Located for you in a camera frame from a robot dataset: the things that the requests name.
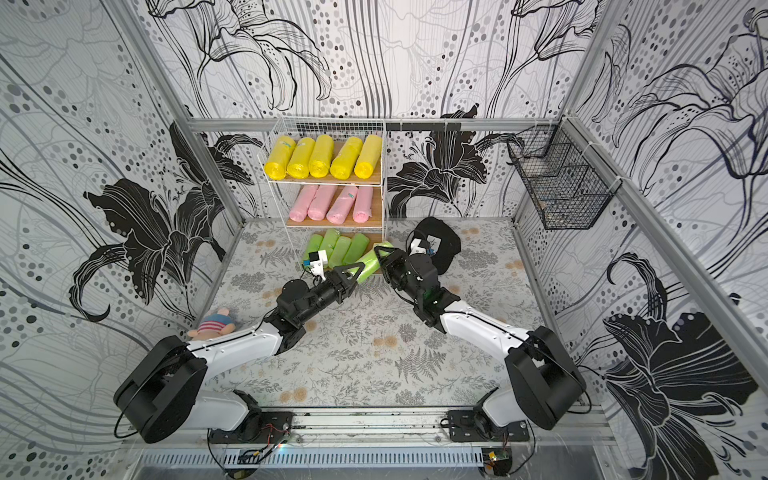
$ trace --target table surface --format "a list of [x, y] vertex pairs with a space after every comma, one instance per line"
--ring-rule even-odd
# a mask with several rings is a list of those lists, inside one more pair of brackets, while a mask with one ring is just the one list
[[[461, 237], [462, 252], [440, 276], [442, 285], [514, 326], [541, 325], [511, 222], [445, 222]], [[390, 241], [403, 247], [417, 223], [392, 221]], [[288, 245], [278, 220], [248, 223], [213, 308], [229, 307], [239, 328], [258, 323], [283, 284], [301, 274]], [[468, 406], [509, 382], [501, 362], [424, 325], [380, 275], [306, 330], [290, 351], [224, 372], [204, 388], [240, 389], [262, 406]]]

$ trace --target striped shirt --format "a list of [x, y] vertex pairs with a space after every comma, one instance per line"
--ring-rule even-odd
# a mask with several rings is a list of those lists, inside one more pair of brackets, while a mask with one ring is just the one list
[[220, 332], [225, 326], [232, 323], [232, 319], [229, 316], [215, 313], [209, 315], [203, 319], [200, 326], [197, 327], [198, 332], [204, 332], [206, 330], [213, 330], [214, 332]]

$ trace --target wire mesh basket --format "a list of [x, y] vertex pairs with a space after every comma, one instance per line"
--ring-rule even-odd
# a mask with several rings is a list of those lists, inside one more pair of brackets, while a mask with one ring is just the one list
[[586, 230], [613, 197], [583, 152], [558, 129], [544, 149], [509, 157], [546, 230]]

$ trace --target stuffed toy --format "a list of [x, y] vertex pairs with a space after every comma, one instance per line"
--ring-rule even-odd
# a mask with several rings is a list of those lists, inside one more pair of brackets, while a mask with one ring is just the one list
[[235, 331], [235, 324], [230, 318], [230, 309], [221, 308], [217, 313], [206, 316], [197, 330], [187, 332], [192, 340], [210, 340]]

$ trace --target green trash bag roll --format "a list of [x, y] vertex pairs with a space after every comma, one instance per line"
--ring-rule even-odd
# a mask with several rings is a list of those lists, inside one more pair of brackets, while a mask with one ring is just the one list
[[317, 251], [325, 250], [328, 259], [330, 260], [333, 255], [333, 248], [336, 246], [336, 241], [339, 239], [339, 231], [335, 228], [329, 228], [326, 230], [326, 235], [323, 238], [323, 242], [320, 244], [320, 248]]
[[333, 255], [328, 259], [328, 266], [334, 268], [339, 265], [344, 265], [344, 255], [349, 250], [349, 245], [352, 243], [352, 239], [349, 237], [339, 237], [336, 241], [336, 246], [333, 248]]
[[355, 263], [357, 259], [362, 257], [362, 255], [366, 252], [370, 242], [371, 240], [369, 240], [368, 237], [362, 233], [355, 233], [355, 236], [352, 238], [352, 245], [350, 245], [349, 250], [346, 251], [342, 265], [350, 265], [351, 263]]
[[[392, 244], [390, 242], [381, 242], [381, 243], [373, 244], [374, 247], [376, 247], [377, 245], [380, 245], [382, 247], [392, 248]], [[389, 255], [389, 252], [381, 252], [380, 255], [382, 257], [386, 257], [387, 255]], [[366, 267], [362, 269], [362, 273], [360, 274], [360, 276], [357, 277], [357, 283], [361, 284], [365, 282], [369, 276], [373, 275], [373, 273], [379, 269], [379, 261], [376, 259], [376, 253], [373, 251], [373, 248], [371, 249], [371, 251], [369, 251], [362, 257], [360, 257], [358, 261], [363, 262], [366, 265]], [[354, 275], [355, 273], [357, 273], [357, 269], [350, 268], [349, 272], [352, 275]]]
[[304, 260], [310, 259], [310, 253], [320, 250], [320, 244], [323, 242], [323, 236], [317, 233], [313, 233], [310, 237], [310, 242], [306, 245], [304, 250], [304, 257], [301, 259], [301, 267], [304, 268]]

